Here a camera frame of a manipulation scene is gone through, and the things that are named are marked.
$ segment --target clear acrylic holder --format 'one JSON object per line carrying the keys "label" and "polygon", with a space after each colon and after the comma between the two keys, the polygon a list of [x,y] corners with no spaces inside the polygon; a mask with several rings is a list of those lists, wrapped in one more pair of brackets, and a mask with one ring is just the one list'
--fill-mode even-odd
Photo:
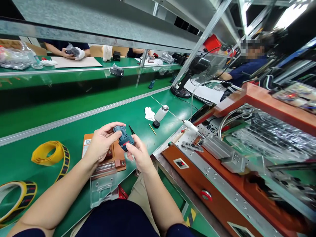
{"label": "clear acrylic holder", "polygon": [[119,197],[118,190],[116,169],[92,175],[90,177],[90,207],[94,208],[104,201],[117,199]]}

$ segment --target yellow tape roll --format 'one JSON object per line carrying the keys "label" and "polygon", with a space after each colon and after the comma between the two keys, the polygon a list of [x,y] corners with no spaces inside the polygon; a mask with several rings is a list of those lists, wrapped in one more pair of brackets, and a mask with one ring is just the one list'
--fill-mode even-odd
{"label": "yellow tape roll", "polygon": [[7,225],[5,222],[13,220],[13,218],[24,211],[30,205],[36,195],[36,183],[31,181],[12,181],[0,186],[0,203],[3,201],[5,196],[17,186],[21,188],[21,195],[11,210],[3,217],[0,217],[0,229]]}
{"label": "yellow tape roll", "polygon": [[[53,149],[55,149],[55,152],[51,156],[47,157],[49,152]],[[64,163],[57,179],[55,180],[55,182],[57,182],[66,175],[70,164],[69,151],[67,147],[61,144],[61,142],[49,141],[39,145],[38,148],[33,151],[31,161],[39,165],[52,166],[60,162],[61,159],[64,159]]]}

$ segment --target dark shirt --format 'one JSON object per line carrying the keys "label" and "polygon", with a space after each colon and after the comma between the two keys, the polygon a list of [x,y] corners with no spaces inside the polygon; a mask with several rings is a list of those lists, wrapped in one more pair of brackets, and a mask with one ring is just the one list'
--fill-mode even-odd
{"label": "dark shirt", "polygon": [[43,39],[43,41],[46,42],[46,43],[52,44],[53,46],[55,46],[60,51],[63,48],[66,48],[69,43],[71,43],[72,46],[78,47],[78,48],[80,48],[82,50],[90,49],[90,47],[89,47],[89,45],[87,43],[68,42],[68,41],[52,40],[52,39]]}
{"label": "dark shirt", "polygon": [[[80,228],[76,237],[128,236],[158,237],[141,207],[122,199],[107,201],[95,208]],[[188,227],[182,224],[171,226],[166,237],[194,237]],[[14,237],[45,237],[40,229],[24,230]]]}
{"label": "dark shirt", "polygon": [[242,74],[242,72],[253,74],[267,62],[267,56],[261,56],[258,59],[251,59],[250,62],[245,63],[229,72],[233,78],[229,82],[233,83],[235,86],[241,87],[243,81],[249,80],[249,76]]}
{"label": "dark shirt", "polygon": [[136,54],[133,52],[133,48],[129,48],[128,53],[127,53],[127,57],[128,58],[140,58],[143,55],[144,51],[145,50],[143,49],[142,53]]}

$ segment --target green workbench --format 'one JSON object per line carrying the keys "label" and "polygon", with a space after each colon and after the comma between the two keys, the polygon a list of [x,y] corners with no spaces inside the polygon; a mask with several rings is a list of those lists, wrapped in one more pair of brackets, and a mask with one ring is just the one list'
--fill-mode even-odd
{"label": "green workbench", "polygon": [[[101,58],[96,59],[104,67],[113,64],[113,61],[103,62]],[[179,65],[134,68],[133,66],[138,66],[134,58],[121,58],[120,62],[115,63],[132,68],[125,68],[122,78],[112,74],[106,76],[104,70],[65,73],[63,68],[54,67],[53,71],[58,73],[12,76],[8,78],[10,83],[5,78],[0,78],[5,81],[0,87],[0,137],[168,87],[172,76],[181,68]],[[161,75],[157,71],[160,68],[168,71]],[[3,70],[8,69],[0,68],[0,75]],[[152,80],[155,80],[155,85],[153,89],[149,89]]]}
{"label": "green workbench", "polygon": [[[36,147],[50,140],[58,140],[70,151],[70,169],[81,159],[83,136],[92,133],[95,129],[112,121],[121,121],[130,124],[134,132],[146,143],[147,149],[152,154],[182,125],[181,119],[188,119],[191,105],[175,97],[170,90],[146,96],[136,101],[106,110],[104,112],[65,124],[60,127],[24,138],[19,141],[0,147],[2,159],[0,183],[12,180],[31,180],[38,184],[37,199],[55,181],[62,163],[45,167],[31,162],[32,152]],[[151,107],[158,111],[161,104],[167,104],[170,111],[160,122],[160,128],[155,129],[155,135],[145,119],[144,108]],[[202,102],[194,99],[194,106],[200,108]],[[122,182],[136,168],[135,162],[126,161],[127,169],[118,173],[118,182]],[[88,182],[78,198],[68,211],[62,223],[57,227],[54,236],[61,236],[72,228],[90,210],[90,183]]]}

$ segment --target orange machine panel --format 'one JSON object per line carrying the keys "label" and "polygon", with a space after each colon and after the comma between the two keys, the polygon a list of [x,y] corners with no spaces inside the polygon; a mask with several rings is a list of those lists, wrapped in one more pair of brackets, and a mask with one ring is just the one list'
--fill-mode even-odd
{"label": "orange machine panel", "polygon": [[237,91],[203,115],[194,125],[198,125],[210,116],[222,117],[230,111],[248,103],[270,115],[316,137],[316,115],[300,108],[274,99],[268,90],[251,83],[245,83],[241,92]]}
{"label": "orange machine panel", "polygon": [[[254,228],[252,224],[240,214],[240,212],[207,180],[202,172],[200,172],[174,144],[164,150],[162,154],[233,237],[240,236],[232,229],[228,222],[247,228],[255,237],[262,237],[256,228]],[[189,168],[180,170],[173,162],[178,158],[182,158]],[[205,200],[200,195],[202,190],[206,190],[212,195],[212,201]]]}
{"label": "orange machine panel", "polygon": [[[227,222],[246,227],[255,237],[262,236],[174,144],[162,154],[234,237],[239,236]],[[248,178],[253,175],[252,173],[245,176],[233,174],[208,152],[205,151],[199,155],[283,236],[297,237],[297,232],[306,233],[308,231],[304,219],[289,215],[276,206],[274,201],[268,199],[256,183],[248,182]],[[180,157],[189,166],[188,169],[181,170],[173,162]],[[213,201],[203,199],[200,196],[202,190],[208,191],[212,195]]]}

